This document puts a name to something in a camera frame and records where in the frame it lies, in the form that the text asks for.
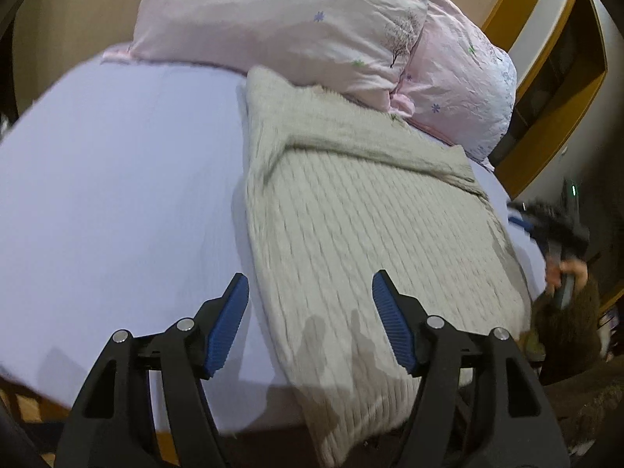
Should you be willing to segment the brown fuzzy sleeve forearm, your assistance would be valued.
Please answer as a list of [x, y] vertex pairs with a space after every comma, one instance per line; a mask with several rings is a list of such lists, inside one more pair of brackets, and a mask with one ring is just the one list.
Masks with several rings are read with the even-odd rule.
[[554, 305], [548, 289], [533, 302], [525, 354], [530, 362], [541, 363], [544, 386], [581, 374], [601, 360], [599, 308], [599, 289], [592, 278], [563, 310]]

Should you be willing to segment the person's right hand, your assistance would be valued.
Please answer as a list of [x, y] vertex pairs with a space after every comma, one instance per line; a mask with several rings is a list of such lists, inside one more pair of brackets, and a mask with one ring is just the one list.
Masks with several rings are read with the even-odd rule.
[[574, 277], [573, 295], [578, 296], [588, 282], [587, 264], [579, 259], [555, 261], [552, 258], [546, 260], [546, 291], [553, 295], [556, 289], [562, 286], [563, 276]]

